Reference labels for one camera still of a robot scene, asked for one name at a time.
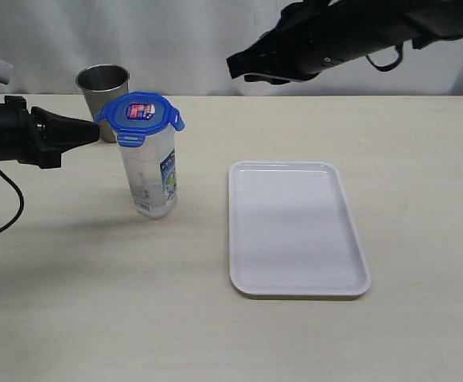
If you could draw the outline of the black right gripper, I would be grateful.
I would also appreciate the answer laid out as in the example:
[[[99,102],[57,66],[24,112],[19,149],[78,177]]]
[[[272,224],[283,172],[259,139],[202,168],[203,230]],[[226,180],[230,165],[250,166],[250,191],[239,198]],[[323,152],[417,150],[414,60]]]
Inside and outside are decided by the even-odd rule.
[[[273,29],[226,64],[232,79],[284,85],[312,80],[358,57],[358,1],[301,1],[285,7]]]

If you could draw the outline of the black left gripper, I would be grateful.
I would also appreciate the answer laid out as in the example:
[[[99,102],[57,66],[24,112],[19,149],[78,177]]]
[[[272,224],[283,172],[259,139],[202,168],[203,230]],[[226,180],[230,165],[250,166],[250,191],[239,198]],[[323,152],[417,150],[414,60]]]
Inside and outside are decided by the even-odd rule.
[[[21,164],[43,170],[62,165],[62,154],[99,140],[100,128],[92,121],[70,118],[32,107],[22,96],[6,95],[5,105],[14,111],[14,145],[21,151],[16,159]]]

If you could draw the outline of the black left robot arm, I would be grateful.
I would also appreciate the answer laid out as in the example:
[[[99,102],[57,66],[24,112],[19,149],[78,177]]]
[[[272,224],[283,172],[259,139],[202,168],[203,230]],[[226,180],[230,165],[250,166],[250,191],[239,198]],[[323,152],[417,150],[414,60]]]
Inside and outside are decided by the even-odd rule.
[[[13,65],[0,59],[0,84],[8,84]],[[0,103],[0,162],[16,161],[43,170],[60,168],[62,154],[99,140],[99,125],[28,107],[22,96]]]

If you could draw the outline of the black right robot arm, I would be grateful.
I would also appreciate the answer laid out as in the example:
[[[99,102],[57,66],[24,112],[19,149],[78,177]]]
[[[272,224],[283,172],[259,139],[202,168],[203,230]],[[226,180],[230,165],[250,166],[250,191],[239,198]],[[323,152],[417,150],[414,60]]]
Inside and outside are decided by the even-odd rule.
[[[233,79],[283,85],[393,47],[397,59],[377,67],[389,72],[403,61],[407,41],[420,50],[462,38],[463,1],[300,1],[226,63]]]

